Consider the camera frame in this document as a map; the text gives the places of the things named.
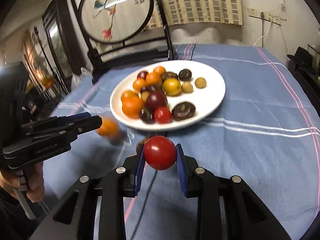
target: plate rim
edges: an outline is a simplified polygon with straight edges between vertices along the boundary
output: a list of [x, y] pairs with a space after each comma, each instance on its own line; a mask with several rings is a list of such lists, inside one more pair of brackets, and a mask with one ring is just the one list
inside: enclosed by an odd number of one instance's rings
[[220, 77], [222, 78], [223, 85], [224, 85], [224, 86], [223, 86], [223, 87], [224, 87], [223, 97], [222, 97], [222, 99], [220, 100], [220, 102], [219, 102], [219, 104], [217, 105], [216, 108], [214, 108], [211, 112], [209, 112], [209, 113], [206, 114], [205, 116], [201, 117], [201, 119], [196, 119], [196, 118], [195, 118], [194, 120], [190, 120], [190, 122], [187, 123], [187, 124], [184, 124], [184, 125], [182, 125], [182, 126], [175, 126], [175, 127], [167, 127], [167, 126], [166, 126], [166, 125], [169, 125], [169, 124], [171, 124], [171, 123], [162, 124], [162, 125], [164, 126], [162, 129], [161, 129], [161, 128], [159, 129], [159, 128], [156, 128], [156, 127], [153, 127], [153, 126], [150, 126], [149, 129], [137, 128], [135, 125], [130, 125], [130, 123], [129, 123], [128, 121], [126, 121], [126, 120], [121, 121], [121, 120], [120, 120], [120, 116], [113, 110], [111, 100], [112, 100], [112, 98], [113, 98], [113, 96], [114, 96], [114, 94], [115, 94], [115, 91], [124, 83], [125, 79], [127, 79], [128, 76], [132, 75], [132, 74], [135, 73], [135, 72], [142, 71], [144, 68], [152, 67], [152, 66], [156, 66], [156, 65], [161, 65], [161, 64], [163, 64], [163, 63], [172, 62], [172, 61], [185, 62], [185, 60], [170, 60], [170, 61], [167, 60], [167, 61], [161, 61], [161, 62], [153, 63], [153, 64], [150, 64], [150, 65], [146, 65], [146, 66], [144, 66], [144, 67], [142, 67], [142, 68], [140, 68], [140, 69], [138, 69], [138, 70], [133, 71], [132, 73], [130, 73], [129, 75], [127, 75], [125, 78], [123, 78], [123, 79], [118, 83], [118, 85], [116, 85], [116, 87], [113, 89], [113, 91], [112, 91], [112, 93], [111, 93], [111, 95], [110, 95], [109, 105], [110, 105], [110, 110], [111, 110], [113, 116], [114, 116], [120, 123], [122, 123], [122, 124], [125, 125], [125, 126], [128, 126], [128, 127], [132, 128], [132, 129], [139, 130], [139, 131], [165, 132], [165, 131], [180, 130], [180, 129], [189, 127], [189, 126], [191, 126], [191, 125], [194, 125], [195, 123], [200, 122], [201, 120], [205, 119], [206, 117], [208, 117], [210, 114], [212, 114], [212, 113], [221, 105], [221, 103], [222, 103], [222, 101], [223, 101], [223, 99], [224, 99], [224, 97], [225, 97], [225, 95], [226, 95], [226, 82], [224, 81], [223, 76], [222, 76], [222, 75], [219, 73], [219, 71], [217, 71], [215, 68], [213, 68], [213, 67], [211, 67], [211, 66], [209, 66], [209, 65], [207, 65], [207, 64], [205, 64], [205, 63], [198, 62], [198, 61], [192, 61], [192, 62], [195, 62], [195, 63], [199, 63], [199, 64], [206, 65], [206, 66], [214, 69], [214, 70], [220, 75]]

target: person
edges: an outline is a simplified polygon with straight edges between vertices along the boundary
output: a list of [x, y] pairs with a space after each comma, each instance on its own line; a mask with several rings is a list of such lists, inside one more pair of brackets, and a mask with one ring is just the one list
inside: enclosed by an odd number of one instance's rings
[[[43, 163], [34, 165], [28, 184], [27, 197], [36, 203], [44, 197]], [[0, 169], [0, 239], [27, 240], [38, 226], [24, 214], [12, 187], [19, 187], [18, 177], [9, 168]]]

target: dark wooden door frame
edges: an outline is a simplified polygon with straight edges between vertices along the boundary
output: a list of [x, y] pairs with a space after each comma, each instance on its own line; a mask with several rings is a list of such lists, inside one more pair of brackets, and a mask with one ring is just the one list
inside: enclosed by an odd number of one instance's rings
[[60, 72], [62, 79], [67, 84], [71, 81], [71, 78], [66, 78], [64, 76], [49, 34], [49, 28], [51, 24], [56, 21], [62, 45], [70, 63], [72, 72], [76, 75], [80, 75], [81, 67], [85, 67], [85, 60], [73, 29], [67, 0], [52, 0], [42, 16], [42, 21], [53, 60]]

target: black hat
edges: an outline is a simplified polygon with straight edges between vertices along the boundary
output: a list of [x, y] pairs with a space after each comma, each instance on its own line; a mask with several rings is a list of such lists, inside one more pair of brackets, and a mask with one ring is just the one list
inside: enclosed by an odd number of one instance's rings
[[304, 48], [298, 47], [294, 56], [293, 55], [287, 55], [287, 56], [304, 71], [316, 74], [316, 70], [312, 67], [313, 57]]

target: electrical outlet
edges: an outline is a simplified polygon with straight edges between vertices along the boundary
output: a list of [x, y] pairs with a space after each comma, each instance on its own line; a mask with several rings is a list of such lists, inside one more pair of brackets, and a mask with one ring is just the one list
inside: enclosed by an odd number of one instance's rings
[[273, 22], [274, 22], [275, 24], [281, 25], [281, 17], [278, 16], [278, 15], [275, 15], [275, 16], [273, 17]]
[[268, 22], [271, 22], [271, 21], [273, 21], [273, 15], [271, 14], [271, 13], [263, 13], [263, 15], [264, 15], [264, 19], [266, 20], [266, 21], [268, 21]]
[[253, 7], [248, 7], [248, 15], [250, 17], [255, 17], [255, 18], [258, 18], [258, 11], [256, 8], [253, 8]]

